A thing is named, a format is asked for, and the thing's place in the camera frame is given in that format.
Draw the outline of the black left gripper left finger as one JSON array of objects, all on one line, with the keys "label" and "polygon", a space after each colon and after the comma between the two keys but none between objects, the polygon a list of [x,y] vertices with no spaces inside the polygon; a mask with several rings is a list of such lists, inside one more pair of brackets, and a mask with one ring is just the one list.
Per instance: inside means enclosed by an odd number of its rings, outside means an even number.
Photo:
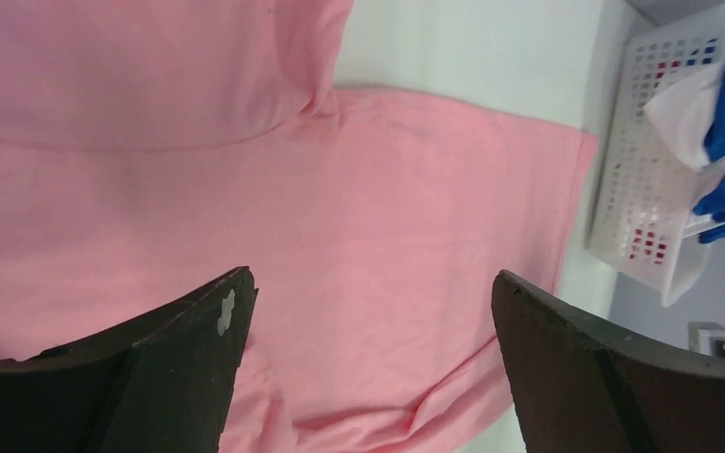
[{"label": "black left gripper left finger", "polygon": [[25,361],[0,361],[0,452],[215,452],[258,291],[236,268]]}]

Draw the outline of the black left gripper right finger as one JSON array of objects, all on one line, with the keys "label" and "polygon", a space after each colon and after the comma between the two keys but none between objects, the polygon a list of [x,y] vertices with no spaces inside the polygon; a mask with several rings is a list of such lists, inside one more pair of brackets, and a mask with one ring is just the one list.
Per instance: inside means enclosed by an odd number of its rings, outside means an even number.
[{"label": "black left gripper right finger", "polygon": [[664,344],[503,270],[492,312],[530,452],[725,452],[725,359]]}]

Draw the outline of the pink t-shirt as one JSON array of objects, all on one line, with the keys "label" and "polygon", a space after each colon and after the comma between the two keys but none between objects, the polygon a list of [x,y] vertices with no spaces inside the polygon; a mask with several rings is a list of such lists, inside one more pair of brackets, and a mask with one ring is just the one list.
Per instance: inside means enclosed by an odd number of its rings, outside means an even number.
[{"label": "pink t-shirt", "polygon": [[332,85],[348,1],[0,1],[0,360],[246,265],[222,452],[450,452],[511,406],[502,269],[553,291],[595,137]]}]

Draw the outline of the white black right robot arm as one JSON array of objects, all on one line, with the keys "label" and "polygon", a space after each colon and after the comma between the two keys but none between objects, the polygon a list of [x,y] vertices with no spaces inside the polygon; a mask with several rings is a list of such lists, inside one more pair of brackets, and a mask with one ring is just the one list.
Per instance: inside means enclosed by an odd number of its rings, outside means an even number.
[{"label": "white black right robot arm", "polygon": [[689,322],[688,349],[705,356],[725,359],[725,327],[715,322]]}]

